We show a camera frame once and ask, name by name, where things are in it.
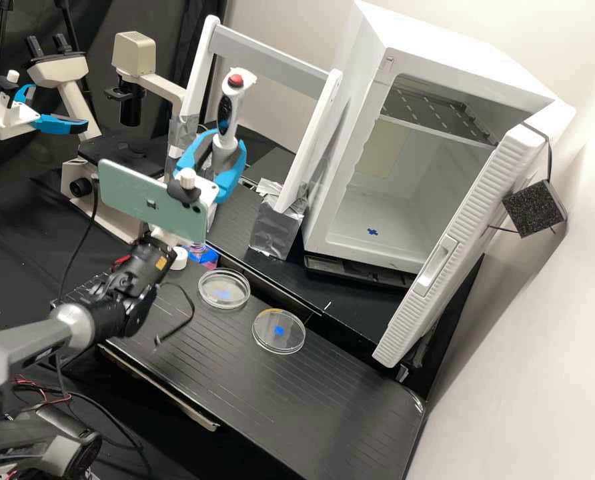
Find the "robotic arm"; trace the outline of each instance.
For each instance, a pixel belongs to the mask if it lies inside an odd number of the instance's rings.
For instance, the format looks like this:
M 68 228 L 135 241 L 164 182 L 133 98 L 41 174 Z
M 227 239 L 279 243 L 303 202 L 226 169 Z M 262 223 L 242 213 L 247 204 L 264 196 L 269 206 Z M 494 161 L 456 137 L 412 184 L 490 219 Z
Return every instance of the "robotic arm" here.
M 0 331 L 0 418 L 11 376 L 50 355 L 78 353 L 114 336 L 131 336 L 143 324 L 175 260 L 170 244 L 142 237 L 130 258 L 80 303 L 58 305 L 43 321 Z M 42 406 L 0 423 L 0 469 L 37 468 L 76 478 L 93 462 L 101 437 L 85 425 Z

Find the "red wire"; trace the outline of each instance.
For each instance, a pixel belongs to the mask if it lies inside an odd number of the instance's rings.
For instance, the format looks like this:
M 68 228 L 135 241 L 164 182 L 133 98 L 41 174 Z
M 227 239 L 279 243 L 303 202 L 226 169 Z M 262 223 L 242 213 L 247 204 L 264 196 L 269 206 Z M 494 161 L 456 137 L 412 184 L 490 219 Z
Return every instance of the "red wire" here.
M 54 405 L 56 403 L 62 403 L 62 402 L 70 401 L 72 398 L 73 398 L 73 396 L 70 393 L 68 393 L 68 396 L 67 397 L 60 398 L 60 399 L 57 399 L 57 400 L 51 400 L 51 401 L 48 401 L 48 402 L 44 402 L 43 405 Z
M 111 267 L 111 271 L 114 272 L 116 268 L 118 268 L 122 263 L 126 262 L 128 259 L 131 258 L 131 255 L 124 255 L 123 257 L 118 258 L 113 262 L 113 266 Z
M 18 375 L 19 377 L 21 377 L 20 379 L 15 379 L 15 383 L 18 385 L 30 385 L 32 387 L 37 387 L 37 384 L 32 381 L 32 380 L 26 380 L 26 378 L 24 378 L 24 375 Z M 44 390 L 42 390 L 41 388 L 37 388 L 37 391 L 40 392 L 42 394 L 42 397 L 44 398 L 42 405 L 44 405 L 45 403 L 51 403 L 49 402 L 49 398 L 46 396 L 46 393 L 44 392 Z

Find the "incubator door handle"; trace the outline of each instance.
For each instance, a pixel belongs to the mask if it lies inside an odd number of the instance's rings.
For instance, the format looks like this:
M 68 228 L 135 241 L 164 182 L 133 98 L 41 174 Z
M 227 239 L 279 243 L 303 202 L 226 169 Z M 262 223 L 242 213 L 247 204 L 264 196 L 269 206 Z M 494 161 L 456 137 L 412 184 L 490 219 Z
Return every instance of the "incubator door handle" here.
M 449 235 L 444 235 L 438 242 L 436 247 L 429 255 L 428 260 L 424 264 L 424 268 L 418 274 L 416 281 L 413 284 L 413 291 L 421 297 L 426 296 L 427 292 L 440 274 L 440 271 L 451 257 L 453 250 L 458 246 L 458 241 L 451 238 Z

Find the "black backdrop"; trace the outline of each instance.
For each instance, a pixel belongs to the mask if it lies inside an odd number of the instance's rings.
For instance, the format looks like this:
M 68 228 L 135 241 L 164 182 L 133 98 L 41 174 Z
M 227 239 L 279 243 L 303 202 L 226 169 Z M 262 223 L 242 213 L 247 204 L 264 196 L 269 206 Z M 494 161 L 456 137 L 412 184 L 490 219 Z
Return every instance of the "black backdrop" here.
M 119 106 L 108 101 L 103 89 L 114 85 L 111 66 L 113 36 L 118 31 L 138 30 L 157 43 L 157 73 L 185 85 L 206 15 L 223 17 L 226 0 L 71 0 L 71 14 L 80 48 L 87 52 L 97 120 L 102 131 L 126 130 L 118 121 Z M 15 0 L 7 14 L 0 75 L 20 72 L 20 84 L 29 83 L 25 66 L 30 58 L 24 38 L 35 35 L 44 51 L 54 53 L 52 36 L 66 35 L 61 11 L 53 0 Z M 41 113 L 65 113 L 55 90 L 38 89 L 33 108 Z M 168 128 L 166 102 L 148 95 L 142 124 L 131 129 L 141 137 L 159 136 Z M 74 158 L 76 136 L 29 133 L 0 142 L 0 186 L 58 167 Z

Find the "black cloth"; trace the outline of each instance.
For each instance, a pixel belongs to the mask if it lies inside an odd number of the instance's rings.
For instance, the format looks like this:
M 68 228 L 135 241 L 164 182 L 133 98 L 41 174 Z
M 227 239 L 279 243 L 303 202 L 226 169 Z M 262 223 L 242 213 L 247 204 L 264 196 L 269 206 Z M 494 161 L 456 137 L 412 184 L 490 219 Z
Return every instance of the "black cloth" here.
M 55 385 L 57 382 L 54 372 L 37 365 L 26 369 L 24 376 L 41 385 Z M 159 446 L 153 443 L 154 441 L 157 443 L 161 432 L 164 430 L 178 436 L 182 434 L 182 429 L 193 429 L 190 421 L 179 411 L 163 403 L 162 399 L 157 399 L 157 407 L 150 409 L 142 405 L 139 399 L 131 400 L 128 403 L 126 399 L 105 391 L 100 385 L 95 386 L 65 379 L 65 386 L 68 391 L 76 391 L 91 397 L 111 411 L 113 416 L 121 418 L 120 421 L 129 428 L 133 437 L 138 438 L 144 445 L 143 453 L 153 470 L 154 479 L 199 480 L 198 477 L 171 459 L 167 453 L 162 452 Z M 15 416 L 16 412 L 27 406 L 27 403 L 34 405 L 40 400 L 41 397 L 34 392 L 19 392 L 10 396 L 5 410 Z M 60 405 L 59 408 L 66 414 L 71 415 L 71 412 L 64 405 Z M 77 397 L 71 401 L 71 408 L 80 420 L 93 430 L 118 443 L 130 445 L 129 440 L 117 430 L 100 410 Z M 138 452 L 120 449 L 108 442 L 103 442 L 102 450 L 93 463 L 92 470 L 100 480 L 147 478 L 144 460 L 140 459 Z M 40 476 L 40 478 L 48 480 L 48 477 Z
M 0 189 L 0 329 L 39 321 L 56 298 L 88 218 L 61 194 L 25 180 Z M 65 291 L 109 268 L 127 245 L 94 226 Z
M 80 49 L 83 51 L 88 51 L 93 43 L 111 3 L 112 0 L 71 0 L 71 16 L 75 24 Z M 31 59 L 31 54 L 24 42 L 25 38 L 29 35 L 36 36 L 44 52 L 48 55 L 55 53 L 53 36 L 58 33 L 66 35 L 67 30 L 62 12 L 55 8 L 52 0 L 14 2 L 13 9 L 8 12 L 6 18 L 0 75 L 5 75 L 8 70 L 14 69 L 20 74 L 19 85 L 32 83 L 33 81 L 25 68 Z M 61 100 L 56 89 L 38 88 L 33 97 L 33 108 L 40 113 L 56 112 L 59 110 L 60 104 Z M 5 164 L 24 150 L 29 143 L 37 143 L 36 137 L 36 133 L 30 133 L 0 141 L 0 168 L 6 169 Z M 71 147 L 70 150 L 75 152 L 77 136 L 68 136 L 66 139 L 69 140 L 66 143 Z M 47 152 L 42 152 L 41 155 L 49 156 Z
M 173 64 L 168 79 L 178 85 L 186 86 L 191 75 L 191 68 L 195 60 L 195 52 L 199 38 L 204 28 L 204 21 L 208 15 L 216 15 L 223 20 L 225 9 L 224 0 L 185 0 L 182 19 L 177 32 L 177 45 Z M 208 97 L 211 81 L 205 91 Z M 171 104 L 165 102 L 161 105 L 157 116 L 157 123 L 153 129 L 152 137 L 158 137 L 168 132 L 169 119 L 171 118 Z

